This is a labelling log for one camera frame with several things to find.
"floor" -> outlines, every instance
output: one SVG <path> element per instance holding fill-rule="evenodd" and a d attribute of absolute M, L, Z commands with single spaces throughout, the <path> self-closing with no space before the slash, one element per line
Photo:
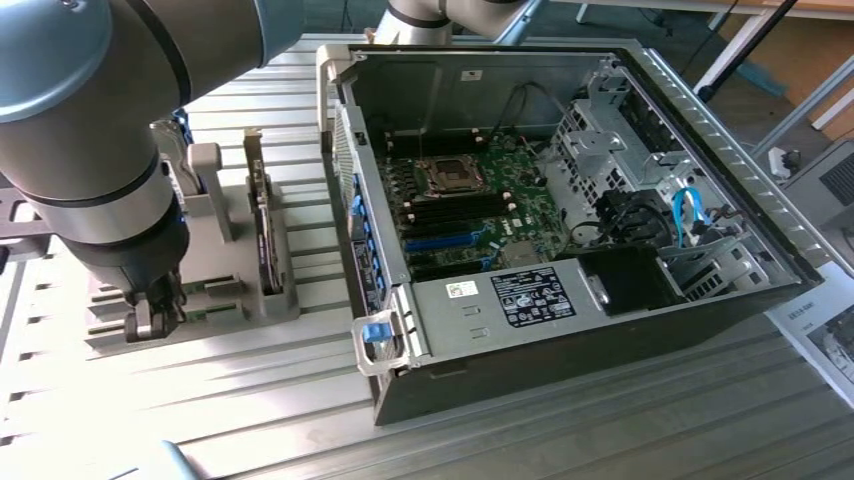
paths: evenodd
<path fill-rule="evenodd" d="M 386 0 L 306 0 L 306 31 L 360 33 L 379 24 L 386 3 Z M 342 16 L 344 4 L 348 5 L 348 17 Z M 579 25 L 575 23 L 578 8 L 576 4 L 548 4 L 531 26 L 531 36 L 635 38 L 644 46 L 655 48 L 674 68 L 682 70 L 710 33 L 706 27 L 709 15 L 703 13 L 666 11 L 665 26 L 669 28 L 662 28 L 653 24 L 655 12 L 648 9 L 591 6 L 588 22 Z M 726 42 L 718 36 L 709 41 L 685 73 L 690 84 L 699 79 L 725 46 Z M 723 85 L 711 107 L 746 148 L 762 140 L 794 109 L 785 98 L 773 96 L 738 75 Z M 829 145 L 827 137 L 805 121 L 778 146 L 799 150 L 802 158 L 810 160 Z"/>

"blue latch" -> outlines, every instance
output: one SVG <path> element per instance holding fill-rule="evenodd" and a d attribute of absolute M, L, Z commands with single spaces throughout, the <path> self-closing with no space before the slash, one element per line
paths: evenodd
<path fill-rule="evenodd" d="M 362 340 L 364 340 L 364 343 L 382 342 L 391 337 L 391 324 L 388 323 L 370 323 L 362 327 Z"/>
<path fill-rule="evenodd" d="M 359 210 L 364 211 L 364 207 L 362 206 L 362 195 L 356 195 L 352 197 L 352 204 L 350 205 L 350 214 L 359 215 Z"/>

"blue cable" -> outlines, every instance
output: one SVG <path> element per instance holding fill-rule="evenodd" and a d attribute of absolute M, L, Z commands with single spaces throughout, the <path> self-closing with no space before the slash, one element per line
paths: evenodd
<path fill-rule="evenodd" d="M 694 200 L 694 221 L 703 222 L 705 225 L 711 223 L 703 211 L 703 198 L 694 187 L 685 187 L 673 196 L 673 220 L 677 224 L 677 245 L 682 248 L 682 204 L 685 203 L 685 195 L 691 195 Z"/>

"black cable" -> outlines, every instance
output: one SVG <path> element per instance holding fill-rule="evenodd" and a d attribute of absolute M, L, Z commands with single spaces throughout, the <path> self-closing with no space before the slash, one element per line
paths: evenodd
<path fill-rule="evenodd" d="M 845 244 L 849 246 L 849 248 L 854 252 L 854 243 L 851 243 L 851 237 L 854 237 L 854 235 L 851 234 L 851 231 L 847 228 L 843 228 L 842 229 L 842 240 L 845 240 Z"/>
<path fill-rule="evenodd" d="M 486 139 L 487 144 L 492 141 L 492 137 L 498 133 L 499 128 L 502 128 L 502 123 L 504 122 L 504 117 L 507 116 L 507 111 L 510 110 L 510 105 L 512 104 L 512 99 L 516 97 L 516 94 L 520 90 L 524 90 L 526 84 L 519 84 L 512 87 L 510 91 L 510 96 L 507 97 L 507 101 L 504 102 L 504 106 L 502 107 L 502 113 L 498 114 L 498 121 L 495 122 L 495 126 L 492 130 L 490 130 L 490 136 Z"/>
<path fill-rule="evenodd" d="M 342 8 L 342 24 L 338 28 L 339 33 L 344 32 L 344 21 L 350 24 L 350 31 L 352 33 L 354 24 L 352 18 L 350 17 L 350 0 L 344 0 L 344 8 Z"/>
<path fill-rule="evenodd" d="M 540 83 L 532 82 L 532 81 L 520 83 L 515 85 L 512 87 L 512 90 L 510 91 L 510 96 L 507 97 L 507 101 L 504 102 L 504 106 L 502 107 L 502 112 L 498 115 L 498 121 L 495 122 L 495 126 L 490 131 L 490 136 L 487 137 L 487 143 L 492 141 L 492 137 L 498 133 L 498 130 L 500 129 L 502 124 L 504 123 L 504 117 L 507 116 L 507 112 L 510 111 L 510 105 L 512 105 L 512 100 L 516 94 L 519 93 L 519 91 L 523 91 L 524 96 L 522 97 L 522 103 L 519 105 L 519 110 L 514 118 L 514 122 L 519 121 L 519 118 L 522 117 L 522 112 L 524 110 L 524 107 L 527 106 L 527 87 L 534 87 L 536 90 L 539 90 L 543 93 L 543 95 L 546 95 L 546 97 L 548 97 L 548 100 L 551 100 L 551 103 L 555 105 L 558 110 L 560 110 L 560 114 L 564 117 L 570 115 L 570 111 L 566 109 L 566 107 L 560 103 L 558 96 L 552 93 L 551 90 L 548 90 L 547 87 L 544 87 Z"/>
<path fill-rule="evenodd" d="M 723 14 L 723 16 L 726 17 L 730 13 L 733 13 L 733 10 L 735 9 L 735 6 L 738 5 L 738 2 L 741 0 L 733 0 L 733 4 L 730 5 L 730 8 L 727 8 L 726 13 Z M 706 44 L 709 43 L 709 40 L 711 40 L 711 37 L 714 37 L 717 35 L 717 33 L 721 31 L 721 27 L 723 26 L 723 22 L 721 22 L 715 28 L 711 29 L 711 31 L 709 32 L 709 35 L 706 35 L 706 38 L 703 39 L 703 41 L 699 43 L 699 46 L 697 47 L 697 50 L 694 50 L 694 53 L 691 54 L 691 56 L 689 57 L 689 61 L 685 63 L 685 66 L 682 67 L 682 70 L 679 70 L 679 76 L 685 75 L 685 72 L 687 72 L 689 67 L 691 66 L 691 63 L 694 63 L 694 59 L 697 58 L 697 55 L 699 55 L 699 52 L 703 50 L 703 47 L 706 46 Z"/>
<path fill-rule="evenodd" d="M 653 217 L 655 218 L 661 226 L 665 228 L 665 231 L 667 232 L 667 238 L 670 238 L 670 243 L 675 245 L 677 241 L 674 239 L 673 230 L 670 229 L 670 223 L 667 222 L 665 215 L 662 215 L 662 212 L 659 212 L 653 206 L 647 205 L 646 203 L 638 204 L 635 206 L 653 214 Z"/>

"motherboard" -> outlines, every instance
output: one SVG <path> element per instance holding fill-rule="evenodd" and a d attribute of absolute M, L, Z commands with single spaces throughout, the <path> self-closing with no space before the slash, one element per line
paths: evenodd
<path fill-rule="evenodd" d="M 526 140 L 498 133 L 474 153 L 379 159 L 415 281 L 550 261 L 562 214 Z"/>

